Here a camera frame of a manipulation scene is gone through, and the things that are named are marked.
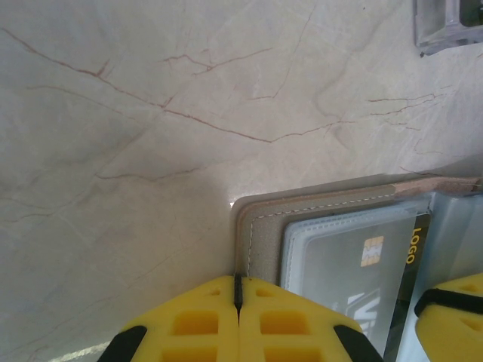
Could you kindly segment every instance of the card chip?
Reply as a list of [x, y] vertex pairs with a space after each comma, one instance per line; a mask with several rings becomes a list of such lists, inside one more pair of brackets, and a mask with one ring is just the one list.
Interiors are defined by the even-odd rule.
[[361, 266], [377, 264], [380, 260], [380, 254], [383, 250], [384, 237], [367, 239], [364, 242], [364, 250], [362, 251]]

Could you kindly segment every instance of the white marble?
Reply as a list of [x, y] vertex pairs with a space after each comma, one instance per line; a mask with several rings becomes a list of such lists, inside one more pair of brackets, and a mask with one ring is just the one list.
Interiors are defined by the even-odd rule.
[[96, 360], [230, 273], [242, 196], [481, 175], [483, 45], [420, 58], [410, 1], [0, 7], [2, 361]]

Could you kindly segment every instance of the marble countertop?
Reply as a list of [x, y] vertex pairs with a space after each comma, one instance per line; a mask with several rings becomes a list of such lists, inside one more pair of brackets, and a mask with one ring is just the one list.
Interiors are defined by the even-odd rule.
[[0, 360], [96, 360], [231, 273], [240, 197], [481, 175], [483, 45], [421, 58], [413, 22], [402, 0], [4, 0]]

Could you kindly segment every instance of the marble surface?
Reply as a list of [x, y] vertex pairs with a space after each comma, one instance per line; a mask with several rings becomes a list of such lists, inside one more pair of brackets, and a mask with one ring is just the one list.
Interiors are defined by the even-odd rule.
[[1, 0], [0, 360], [96, 360], [233, 270], [238, 198], [481, 175], [483, 45], [410, 1]]

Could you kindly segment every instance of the white stitching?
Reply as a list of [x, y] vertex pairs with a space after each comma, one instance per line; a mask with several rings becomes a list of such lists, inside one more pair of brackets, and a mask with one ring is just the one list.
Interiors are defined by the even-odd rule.
[[289, 213], [299, 213], [300, 211], [308, 211], [308, 210], [315, 210], [315, 209], [322, 209], [324, 207], [332, 207], [332, 206], [339, 206], [339, 205], [345, 205], [348, 203], [355, 203], [355, 202], [363, 202], [363, 201], [369, 201], [369, 200], [376, 200], [378, 198], [390, 198], [391, 196], [394, 196], [395, 194], [388, 194], [388, 195], [379, 195], [379, 196], [373, 196], [371, 198], [361, 198], [359, 200], [351, 200], [351, 201], [344, 201], [344, 202], [339, 202], [337, 204], [327, 204], [327, 205], [321, 205], [321, 206], [313, 206], [313, 207], [305, 207], [303, 209], [299, 210], [290, 210], [290, 211], [282, 211], [280, 213], [269, 213], [268, 215], [261, 215], [261, 216], [255, 216], [251, 220], [250, 224], [250, 240], [248, 242], [248, 267], [247, 267], [247, 276], [250, 276], [250, 258], [251, 258], [251, 240], [254, 236], [254, 221], [256, 219], [263, 219], [264, 217], [271, 217], [271, 216], [278, 216], [278, 215], [287, 215]]

